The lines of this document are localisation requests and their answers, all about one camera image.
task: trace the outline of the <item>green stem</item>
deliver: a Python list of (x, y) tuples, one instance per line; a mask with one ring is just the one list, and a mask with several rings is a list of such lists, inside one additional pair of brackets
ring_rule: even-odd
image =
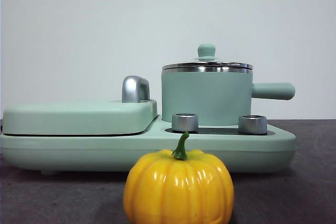
[(188, 137), (189, 137), (188, 132), (184, 132), (183, 135), (180, 137), (179, 143), (178, 143), (176, 149), (172, 153), (173, 157), (175, 157), (176, 159), (179, 159), (179, 160), (187, 160), (188, 159), (188, 156), (187, 156), (187, 154), (185, 152), (185, 148), (184, 148), (184, 142)]

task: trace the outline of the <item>pumpkin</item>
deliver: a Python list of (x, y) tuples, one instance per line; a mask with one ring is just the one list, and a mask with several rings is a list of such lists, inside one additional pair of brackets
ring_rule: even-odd
[(123, 207), (132, 224), (227, 224), (234, 188), (223, 162), (200, 150), (185, 151), (185, 132), (175, 151), (141, 157), (130, 170)]

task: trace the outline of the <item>table surface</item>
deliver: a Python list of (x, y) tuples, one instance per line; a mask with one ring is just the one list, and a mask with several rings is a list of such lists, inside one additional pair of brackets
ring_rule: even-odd
[[(336, 223), (336, 120), (269, 120), (292, 132), (298, 150), (285, 170), (232, 174), (230, 223)], [(122, 208), (127, 173), (44, 176), (1, 158), (1, 223), (128, 223)]]

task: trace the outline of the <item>toy pot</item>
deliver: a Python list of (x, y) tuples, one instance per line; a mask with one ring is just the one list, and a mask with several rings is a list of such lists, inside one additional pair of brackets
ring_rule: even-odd
[(251, 98), (293, 98), (292, 84), (253, 83), (252, 69), (245, 63), (218, 61), (213, 45), (200, 45), (194, 61), (162, 68), (162, 120), (193, 113), (200, 125), (237, 125), (239, 116), (251, 114)]

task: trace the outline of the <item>silver knob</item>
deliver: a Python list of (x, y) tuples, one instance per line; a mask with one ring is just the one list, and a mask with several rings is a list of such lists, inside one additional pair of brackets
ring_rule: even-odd
[(198, 131), (198, 116), (190, 113), (173, 114), (172, 130), (174, 131)]
[(252, 135), (267, 133), (267, 119), (261, 115), (241, 115), (239, 117), (238, 131)]

